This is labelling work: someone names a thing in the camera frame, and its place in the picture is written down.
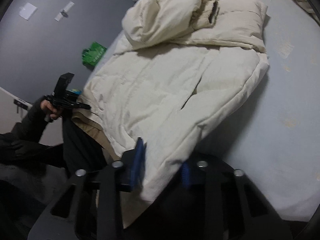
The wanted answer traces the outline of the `left forearm dark sleeve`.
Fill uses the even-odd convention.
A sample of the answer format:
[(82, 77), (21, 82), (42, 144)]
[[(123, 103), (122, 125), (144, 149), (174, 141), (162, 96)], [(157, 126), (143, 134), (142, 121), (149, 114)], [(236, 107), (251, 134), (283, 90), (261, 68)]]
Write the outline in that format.
[(21, 122), (10, 132), (1, 134), (1, 164), (27, 169), (44, 163), (42, 154), (46, 146), (40, 144), (48, 124), (47, 112), (41, 108), (44, 100), (45, 96), (35, 101)]

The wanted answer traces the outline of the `person's left hand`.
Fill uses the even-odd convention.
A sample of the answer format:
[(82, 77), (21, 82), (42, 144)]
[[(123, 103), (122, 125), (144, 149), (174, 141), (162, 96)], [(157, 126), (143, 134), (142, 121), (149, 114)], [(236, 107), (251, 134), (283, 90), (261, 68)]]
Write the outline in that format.
[(55, 109), (48, 100), (41, 101), (40, 108), (46, 114), (47, 120), (56, 120), (61, 115), (61, 111)]

